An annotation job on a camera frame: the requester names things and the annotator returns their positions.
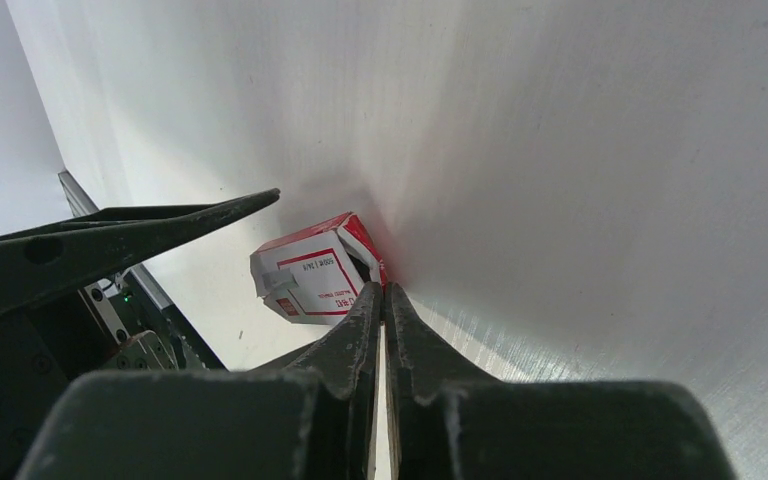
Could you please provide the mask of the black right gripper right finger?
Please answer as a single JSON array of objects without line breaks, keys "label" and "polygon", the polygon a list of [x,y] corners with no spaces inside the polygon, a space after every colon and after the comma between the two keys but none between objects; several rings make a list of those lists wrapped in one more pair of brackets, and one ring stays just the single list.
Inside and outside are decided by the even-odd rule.
[{"label": "black right gripper right finger", "polygon": [[513,383],[383,300],[391,463],[399,479],[732,479],[705,409],[664,381]]}]

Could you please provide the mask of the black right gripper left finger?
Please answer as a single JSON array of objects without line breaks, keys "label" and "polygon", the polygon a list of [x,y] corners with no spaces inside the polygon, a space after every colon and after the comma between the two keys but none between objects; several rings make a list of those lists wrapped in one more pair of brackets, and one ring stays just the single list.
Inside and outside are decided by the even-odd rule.
[{"label": "black right gripper left finger", "polygon": [[246,372],[86,374],[21,479],[369,479],[382,288],[319,340]]}]

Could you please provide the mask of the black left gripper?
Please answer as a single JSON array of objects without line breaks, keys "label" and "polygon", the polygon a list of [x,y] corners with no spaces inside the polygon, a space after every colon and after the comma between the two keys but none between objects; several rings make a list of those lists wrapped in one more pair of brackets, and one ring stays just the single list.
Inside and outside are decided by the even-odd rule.
[{"label": "black left gripper", "polygon": [[69,384],[102,367],[127,337],[101,288],[73,291],[279,198],[273,188],[215,204],[106,208],[0,236],[0,479],[15,475]]}]

